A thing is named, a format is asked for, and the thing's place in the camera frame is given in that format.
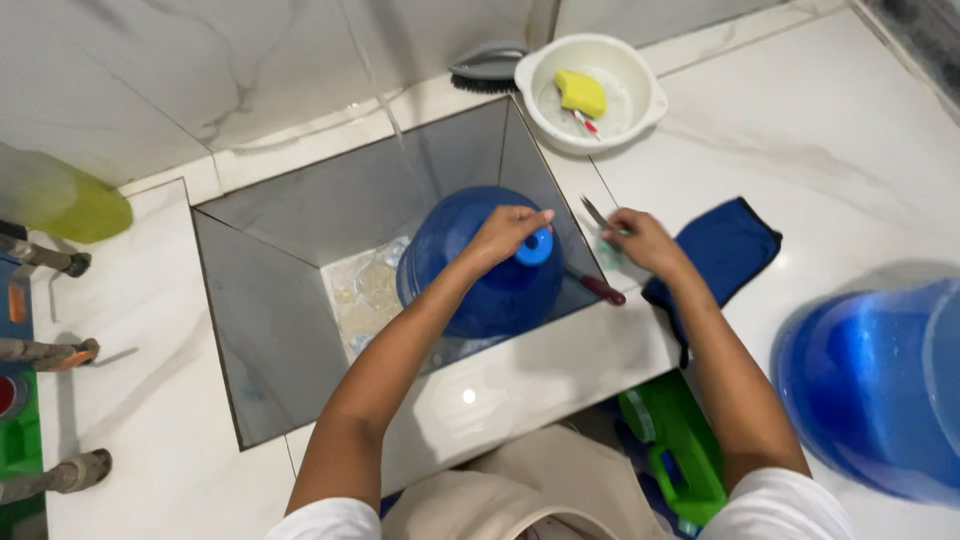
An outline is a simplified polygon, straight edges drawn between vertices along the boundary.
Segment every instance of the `small plastic cap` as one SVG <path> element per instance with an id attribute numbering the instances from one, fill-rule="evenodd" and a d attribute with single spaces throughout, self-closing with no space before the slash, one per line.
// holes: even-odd
<path id="1" fill-rule="evenodd" d="M 514 258 L 520 264 L 537 266 L 550 257 L 551 251 L 553 251 L 553 234 L 546 227 L 540 227 L 523 240 Z"/>

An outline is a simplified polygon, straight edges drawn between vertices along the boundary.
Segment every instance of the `square sink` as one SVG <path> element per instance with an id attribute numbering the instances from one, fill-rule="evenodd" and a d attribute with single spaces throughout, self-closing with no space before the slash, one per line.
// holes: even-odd
<path id="1" fill-rule="evenodd" d="M 565 263 L 602 276 L 509 97 L 193 209 L 241 450 L 320 415 L 365 342 L 400 311 L 404 241 L 443 197 L 474 185 L 556 210 Z M 596 301 L 565 279 L 542 323 Z M 442 338 L 420 374 L 513 337 Z"/>

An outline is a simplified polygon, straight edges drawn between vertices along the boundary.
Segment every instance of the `toothbrush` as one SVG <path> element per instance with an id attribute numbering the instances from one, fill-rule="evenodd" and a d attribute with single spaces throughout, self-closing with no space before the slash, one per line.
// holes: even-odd
<path id="1" fill-rule="evenodd" d="M 587 131 L 589 131 L 590 134 L 593 135 L 593 138 L 597 140 L 603 140 L 600 138 L 600 134 L 597 133 L 597 129 L 593 125 L 593 122 L 590 122 L 589 120 L 587 120 L 587 118 L 584 116 L 582 112 L 580 112 L 579 110 L 571 110 L 570 114 L 573 114 L 573 116 L 577 119 L 577 121 L 579 121 L 581 124 L 583 124 L 585 128 L 587 128 Z"/>

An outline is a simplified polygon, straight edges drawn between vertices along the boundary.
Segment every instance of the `hand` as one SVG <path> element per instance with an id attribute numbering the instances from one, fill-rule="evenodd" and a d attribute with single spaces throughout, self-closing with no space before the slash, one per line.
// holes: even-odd
<path id="1" fill-rule="evenodd" d="M 608 219 L 611 227 L 626 230 L 623 234 L 609 229 L 603 238 L 619 246 L 637 266 L 642 266 L 669 281 L 678 272 L 692 267 L 684 250 L 673 241 L 657 219 L 647 212 L 619 209 Z"/>
<path id="2" fill-rule="evenodd" d="M 496 207 L 457 258 L 467 261 L 477 277 L 483 276 L 516 253 L 527 236 L 548 227 L 553 216 L 553 210 Z"/>

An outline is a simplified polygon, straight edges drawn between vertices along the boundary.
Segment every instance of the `blue water gallon bottle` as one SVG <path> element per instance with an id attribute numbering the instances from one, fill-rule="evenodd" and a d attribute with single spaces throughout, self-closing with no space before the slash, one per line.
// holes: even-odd
<path id="1" fill-rule="evenodd" d="M 515 191 L 484 185 L 461 189 L 430 211 L 396 268 L 396 291 L 404 307 L 467 247 L 500 205 L 540 210 Z M 563 249 L 556 234 L 544 227 L 470 288 L 444 335 L 479 339 L 531 330 L 556 303 L 563 279 Z"/>
<path id="2" fill-rule="evenodd" d="M 960 507 L 960 279 L 833 298 L 775 352 L 813 454 L 875 490 Z"/>

